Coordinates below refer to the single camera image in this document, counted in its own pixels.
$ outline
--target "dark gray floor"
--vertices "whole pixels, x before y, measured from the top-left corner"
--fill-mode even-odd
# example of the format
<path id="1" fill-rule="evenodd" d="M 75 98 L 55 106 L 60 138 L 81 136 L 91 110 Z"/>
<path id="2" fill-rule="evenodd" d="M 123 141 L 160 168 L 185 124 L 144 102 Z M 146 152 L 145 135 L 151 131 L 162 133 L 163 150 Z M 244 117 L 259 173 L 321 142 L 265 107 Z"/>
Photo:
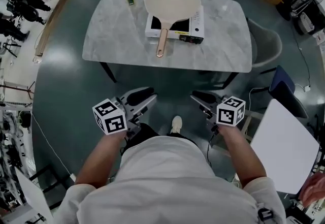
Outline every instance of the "dark gray floor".
<path id="1" fill-rule="evenodd" d="M 145 115 L 148 123 L 160 134 L 166 133 L 174 115 L 183 118 L 183 135 L 193 139 L 206 154 L 210 133 L 205 130 L 203 114 L 190 100 L 193 89 L 209 89 L 212 79 L 224 79 L 227 73 L 110 65 L 118 83 L 113 84 L 98 62 L 84 61 L 82 48 L 88 23 L 100 0 L 68 0 L 60 14 L 56 28 L 49 38 L 39 69 L 34 115 L 48 141 L 70 172 L 77 174 L 88 154 L 103 135 L 96 125 L 91 107 L 105 98 L 121 95 L 140 86 L 152 86 L 159 94 L 156 106 Z M 308 84 L 307 70 L 297 49 L 290 23 L 284 21 L 273 5 L 263 0 L 235 0 L 245 15 L 260 25 L 279 33 L 283 42 L 282 55 L 266 70 L 282 65 L 295 83 Z M 319 49 L 312 37 L 297 36 L 303 48 L 311 74 L 311 91 L 296 94 L 306 107 L 310 117 L 318 114 L 324 118 L 324 69 Z M 272 75 L 257 76 L 258 71 L 239 75 L 225 91 L 248 101 L 252 87 L 264 87 Z M 267 93 L 252 96 L 252 110 L 267 106 L 271 98 Z M 33 124 L 33 146 L 37 168 L 52 163 L 63 176 L 65 169 Z M 230 180 L 233 177 L 229 158 L 210 149 L 212 168 L 217 176 Z"/>

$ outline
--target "gray chair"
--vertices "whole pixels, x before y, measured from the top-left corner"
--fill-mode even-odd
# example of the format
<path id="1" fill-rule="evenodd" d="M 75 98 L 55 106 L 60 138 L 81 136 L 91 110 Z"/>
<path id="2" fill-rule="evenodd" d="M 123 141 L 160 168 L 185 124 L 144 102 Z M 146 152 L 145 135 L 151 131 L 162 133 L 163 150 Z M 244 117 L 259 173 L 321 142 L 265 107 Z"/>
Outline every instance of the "gray chair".
<path id="1" fill-rule="evenodd" d="M 282 52 L 282 41 L 278 33 L 258 25 L 249 18 L 247 24 L 252 44 L 252 67 L 262 67 L 279 57 Z M 214 89 L 225 89 L 237 74 L 238 72 L 231 72 L 223 85 Z"/>

